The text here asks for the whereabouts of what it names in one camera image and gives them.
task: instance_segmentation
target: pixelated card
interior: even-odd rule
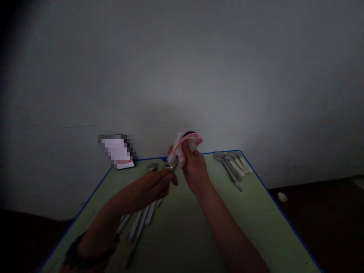
[[[99,135],[99,144],[116,169],[135,166],[135,141],[130,135]]]

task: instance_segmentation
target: person's left hand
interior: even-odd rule
[[[148,172],[115,194],[109,202],[117,207],[122,215],[145,208],[155,200],[169,193],[169,182],[178,185],[177,177],[168,169]]]

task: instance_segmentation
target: white utensil handle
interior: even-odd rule
[[[149,211],[149,208],[150,208],[150,207],[151,207],[151,206],[150,206],[150,205],[148,205],[148,206],[146,206],[146,207],[144,208],[144,210],[143,210],[143,217],[141,218],[141,221],[140,221],[140,223],[139,223],[139,227],[138,227],[138,232],[137,232],[136,237],[135,237],[135,239],[136,239],[136,240],[138,240],[138,239],[139,239],[139,236],[140,236],[140,234],[141,234],[141,231],[143,230],[144,222],[145,222],[145,219],[147,218],[147,214],[148,214],[148,211]]]
[[[161,199],[159,199],[159,200],[157,201],[157,207],[160,207],[160,205],[161,205],[162,201],[163,201],[163,198],[161,198]]]
[[[126,223],[128,222],[128,220],[129,220],[129,218],[130,218],[130,214],[128,214],[128,215],[126,215],[124,218],[123,218],[123,220],[121,221],[121,223],[120,223],[120,225],[119,225],[119,227],[118,227],[118,230],[117,230],[117,234],[119,234],[120,235],[120,233],[122,232],[122,230],[124,229],[124,227],[126,226]]]
[[[129,230],[128,238],[126,239],[127,244],[130,244],[132,242],[133,238],[134,238],[135,231],[137,230],[137,226],[138,226],[139,219],[140,219],[142,211],[143,210],[139,210],[138,213],[136,214],[134,223],[133,223],[132,227]]]
[[[240,169],[242,169],[243,172],[245,172],[245,173],[248,173],[249,172],[248,168],[245,167],[238,158],[234,158],[234,159],[235,159],[235,162],[237,163],[238,167]]]
[[[148,226],[151,224],[152,221],[152,217],[153,217],[153,213],[154,213],[154,209],[155,209],[155,205],[156,205],[157,201],[154,201],[151,204],[151,207],[149,208],[148,214],[147,214],[147,218],[145,219],[145,225]]]
[[[251,168],[251,166],[245,161],[244,157],[239,156],[240,161],[242,162],[242,164],[248,168],[249,172],[252,173],[253,169]]]
[[[230,160],[230,164],[238,172],[238,174],[240,174],[241,176],[245,175],[245,173],[238,167],[238,165],[235,164],[233,160]]]

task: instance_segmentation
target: table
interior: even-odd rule
[[[322,271],[255,172],[242,178],[243,192],[239,192],[212,153],[204,157],[212,184],[272,273]],[[139,160],[131,169],[110,169],[40,272],[59,272],[68,247],[87,230],[103,204],[143,175],[150,163],[157,162],[161,168],[163,159]],[[171,185],[169,195],[154,212],[152,224],[144,228],[136,261],[129,271],[226,272],[202,209],[189,190],[182,170],[177,168],[175,174],[179,186]],[[124,263],[133,246],[126,246],[124,240],[133,220],[134,215],[121,235],[106,272],[125,271]]]

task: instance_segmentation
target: person's right hand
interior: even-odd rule
[[[195,195],[200,195],[207,186],[211,185],[205,158],[198,150],[192,153],[187,142],[183,143],[182,149],[187,160],[182,168],[187,185]]]

